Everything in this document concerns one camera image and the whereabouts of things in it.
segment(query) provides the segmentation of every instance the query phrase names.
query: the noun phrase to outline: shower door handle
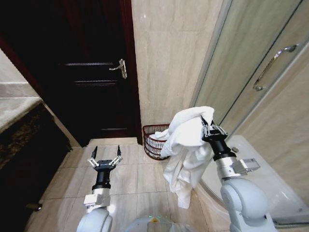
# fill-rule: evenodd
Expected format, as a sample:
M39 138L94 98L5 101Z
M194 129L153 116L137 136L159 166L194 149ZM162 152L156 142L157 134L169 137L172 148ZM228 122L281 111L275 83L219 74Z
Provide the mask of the shower door handle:
M263 86L258 85L259 82L262 80L262 78L264 77L265 73L270 69L270 67L274 64L274 62L276 61L276 59L281 56L284 52L293 52L295 50L295 48L297 47L297 45L292 45L292 46L287 46L283 49L281 49L279 52L276 53L275 56L273 56L273 58L270 59L270 61L268 62L267 66L264 68L264 70L262 71L261 75L257 78L257 80L255 81L255 83L253 84L253 89L255 91L260 91L262 89L264 89Z

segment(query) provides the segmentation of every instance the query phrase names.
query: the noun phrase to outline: tiled floor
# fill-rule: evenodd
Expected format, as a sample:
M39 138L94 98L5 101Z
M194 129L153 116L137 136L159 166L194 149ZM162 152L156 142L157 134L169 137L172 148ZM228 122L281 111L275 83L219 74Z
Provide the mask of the tiled floor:
M123 232L135 218L158 215L174 222L190 224L199 232L229 231L225 210L209 195L203 201L192 192L189 209L177 206L177 196L169 191L163 178L165 161L149 158L137 144L120 145L124 159L111 173L112 232ZM85 214L84 196L91 193L97 173L87 158L95 146L80 147L67 154L41 202L34 212L27 232L74 232ZM117 145L98 146L97 160L114 158Z

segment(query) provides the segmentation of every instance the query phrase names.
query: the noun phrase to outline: cloth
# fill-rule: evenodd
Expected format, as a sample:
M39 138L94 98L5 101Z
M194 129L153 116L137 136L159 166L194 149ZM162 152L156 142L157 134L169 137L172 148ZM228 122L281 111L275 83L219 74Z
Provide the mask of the cloth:
M161 156L171 156L164 170L171 192L178 196L178 206L189 208L191 190L199 183L211 160L211 148L202 141L201 115L210 125L214 109L208 106L189 108L178 112L170 126L169 138Z
M166 129L162 132L160 131L156 131L154 134L150 134L149 135L150 138L152 139L156 139L156 140L160 140L160 141L165 141L169 138L169 130ZM145 143L145 146L147 147L147 149L149 151L154 151L153 148L151 148L149 145L151 145L152 147L155 147L155 148L159 148L161 149L162 148L162 142L157 142L157 141L154 141L154 140L151 140L150 138L146 138L147 139L147 143Z

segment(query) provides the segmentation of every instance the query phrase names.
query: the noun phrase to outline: shower enclosure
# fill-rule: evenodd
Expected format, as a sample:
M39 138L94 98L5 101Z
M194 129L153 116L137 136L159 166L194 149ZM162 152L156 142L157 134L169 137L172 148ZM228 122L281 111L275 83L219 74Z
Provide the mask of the shower enclosure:
M192 106L215 109L277 227L309 225L309 0L226 0ZM212 162L202 185L221 198Z

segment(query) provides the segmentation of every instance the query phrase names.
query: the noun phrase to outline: black wrist cylinder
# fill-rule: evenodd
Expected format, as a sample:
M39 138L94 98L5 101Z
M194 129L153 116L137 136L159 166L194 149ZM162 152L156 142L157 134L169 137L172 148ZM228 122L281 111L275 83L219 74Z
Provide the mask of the black wrist cylinder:
M98 172L96 184L92 186L92 190L94 189L110 189L110 172Z
M214 152L213 160L222 159L225 157L236 157L235 153L226 145L224 140L210 140L208 141Z

